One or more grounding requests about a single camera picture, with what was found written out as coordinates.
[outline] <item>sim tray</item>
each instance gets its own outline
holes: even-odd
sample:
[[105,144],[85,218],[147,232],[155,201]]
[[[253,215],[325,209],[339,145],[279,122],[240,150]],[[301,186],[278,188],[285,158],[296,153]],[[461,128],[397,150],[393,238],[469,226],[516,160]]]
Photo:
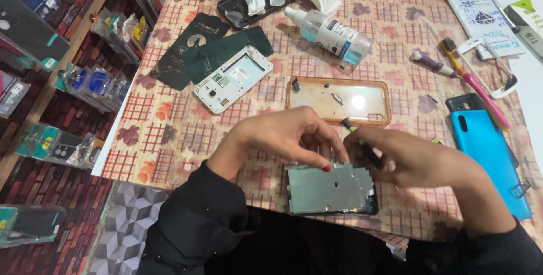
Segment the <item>sim tray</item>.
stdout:
[[528,189],[532,188],[532,184],[527,179],[523,179],[517,186],[512,189],[512,194],[516,198],[521,198],[526,195]]

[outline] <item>spray bottle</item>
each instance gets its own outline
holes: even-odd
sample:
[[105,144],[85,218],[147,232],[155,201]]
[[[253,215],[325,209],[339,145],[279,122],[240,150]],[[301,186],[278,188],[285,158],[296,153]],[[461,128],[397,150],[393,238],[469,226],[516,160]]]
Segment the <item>spray bottle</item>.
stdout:
[[304,38],[342,58],[341,68],[348,63],[358,65],[373,43],[369,37],[317,10],[308,13],[286,7],[285,15],[300,27]]

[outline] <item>plaid tablecloth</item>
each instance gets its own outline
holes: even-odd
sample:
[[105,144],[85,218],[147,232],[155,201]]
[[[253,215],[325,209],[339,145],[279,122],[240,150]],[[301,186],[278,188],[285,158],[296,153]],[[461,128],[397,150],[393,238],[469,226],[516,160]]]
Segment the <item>plaid tablecloth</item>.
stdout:
[[[285,108],[286,89],[293,75],[379,80],[388,84],[392,122],[389,128],[409,131],[425,139],[438,137],[454,146],[447,126],[447,98],[470,92],[459,79],[450,79],[421,68],[408,59],[414,49],[428,53],[444,64],[437,44],[445,36],[457,43],[467,39],[445,0],[342,0],[336,19],[374,39],[372,53],[356,69],[341,70],[340,60],[300,35],[281,11],[256,23],[262,26],[275,54],[269,57],[273,71],[222,115],[212,115],[193,95],[193,84],[183,91],[147,76],[157,60],[199,12],[218,15],[219,0],[167,0],[160,14],[143,61],[136,74],[116,138],[107,156],[102,176],[132,183],[173,189],[215,150],[238,121]],[[309,0],[290,5],[309,10]],[[495,66],[472,63],[487,83],[496,84]],[[438,100],[432,102],[426,95]],[[543,245],[543,179],[535,162],[517,94],[496,101],[505,112],[512,132],[506,138],[520,161],[518,173],[534,188],[526,198],[533,217],[522,224]],[[337,127],[341,136],[346,130]],[[288,163],[254,151],[233,181],[245,191],[247,203],[285,210]],[[374,217],[327,217],[323,221],[369,231],[398,248],[405,237],[445,240],[454,235],[461,215],[451,188],[411,188],[397,191],[393,185],[377,184],[380,212]]]

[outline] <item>black clothing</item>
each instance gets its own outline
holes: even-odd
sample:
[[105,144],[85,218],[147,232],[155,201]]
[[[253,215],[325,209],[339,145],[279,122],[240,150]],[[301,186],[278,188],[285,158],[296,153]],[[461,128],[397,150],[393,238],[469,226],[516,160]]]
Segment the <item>black clothing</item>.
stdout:
[[541,274],[543,254],[517,224],[453,242],[410,240],[407,263],[361,231],[248,207],[238,186],[204,161],[163,203],[138,275]]

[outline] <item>wooden shelf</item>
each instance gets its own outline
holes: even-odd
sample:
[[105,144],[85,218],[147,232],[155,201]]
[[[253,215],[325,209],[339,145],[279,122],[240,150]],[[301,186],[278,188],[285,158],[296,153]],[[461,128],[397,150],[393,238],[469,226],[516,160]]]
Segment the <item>wooden shelf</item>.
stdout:
[[15,138],[8,150],[6,151],[4,158],[2,159],[2,161],[0,161],[0,190],[4,187],[5,182],[8,180],[11,171],[13,170],[15,164],[19,159],[19,155],[15,154],[15,151],[20,144],[19,139],[26,133],[28,133],[31,126],[39,122],[41,115],[44,113],[45,108],[55,94],[56,88],[54,87],[54,85],[58,79],[57,72],[60,69],[65,68],[68,62],[72,61],[73,58],[76,56],[76,53],[81,46],[81,43],[91,29],[92,23],[89,20],[89,15],[98,15],[100,10],[102,9],[102,6],[104,6],[104,2],[105,0],[94,0],[92,2],[89,10],[83,17],[81,24],[79,25],[75,34],[72,36],[72,39],[70,41],[70,48],[68,49],[64,57],[59,61],[57,67],[50,73],[49,78],[47,79],[47,83],[37,97],[36,102],[32,106],[21,128],[15,135]]

